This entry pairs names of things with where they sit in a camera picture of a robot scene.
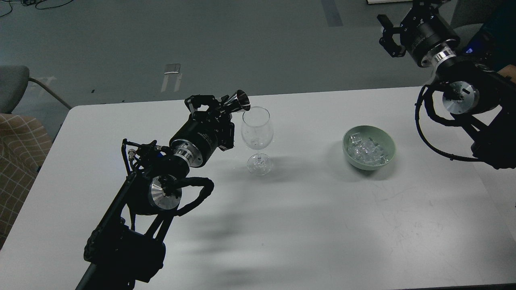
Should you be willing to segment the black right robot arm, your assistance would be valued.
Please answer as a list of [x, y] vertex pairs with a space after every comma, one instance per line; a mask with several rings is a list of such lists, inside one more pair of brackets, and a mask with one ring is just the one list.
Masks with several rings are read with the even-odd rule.
[[[433, 68], [433, 79], [422, 86], [415, 103], [415, 125], [421, 140], [450, 160], [482, 162], [494, 169], [514, 169], [515, 84], [477, 58], [460, 52], [460, 37], [439, 14], [444, 0], [413, 0], [398, 27], [387, 15], [377, 15], [382, 27], [379, 44], [393, 58], [406, 53], [421, 67]], [[472, 157], [434, 147], [420, 126], [420, 109], [447, 127], [461, 127], [472, 139]]]

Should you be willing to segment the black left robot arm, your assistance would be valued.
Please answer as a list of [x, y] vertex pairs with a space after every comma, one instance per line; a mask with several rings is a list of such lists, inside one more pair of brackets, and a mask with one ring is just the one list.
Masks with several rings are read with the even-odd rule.
[[216, 149], [234, 147], [232, 113], [250, 110], [243, 90], [216, 98], [185, 99], [190, 114], [169, 145], [124, 139], [121, 151], [127, 178], [88, 238], [83, 258], [90, 265], [78, 290], [132, 290], [163, 268], [164, 239], [173, 218], [199, 206], [214, 189], [211, 179], [189, 177]]

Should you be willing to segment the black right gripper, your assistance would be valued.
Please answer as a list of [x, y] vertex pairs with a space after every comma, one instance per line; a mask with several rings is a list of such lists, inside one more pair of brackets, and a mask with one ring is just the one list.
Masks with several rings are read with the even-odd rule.
[[[427, 54], [436, 47], [457, 48], [460, 37], [439, 15], [439, 9], [448, 0], [413, 0], [412, 7], [401, 22], [395, 27], [387, 15], [377, 15], [382, 27], [379, 44], [392, 57], [404, 57], [406, 51], [418, 67], [429, 67]], [[401, 35], [401, 45], [394, 40], [394, 35]]]

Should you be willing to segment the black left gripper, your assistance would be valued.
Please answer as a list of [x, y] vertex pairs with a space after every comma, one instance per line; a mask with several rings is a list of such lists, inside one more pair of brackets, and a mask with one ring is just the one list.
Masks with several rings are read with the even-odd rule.
[[[234, 148], [235, 125], [232, 123], [235, 95], [215, 97], [197, 94], [185, 99], [190, 115], [187, 122], [170, 139], [173, 154], [186, 158], [189, 167], [206, 164], [216, 149]], [[206, 112], [198, 111], [208, 106]]]

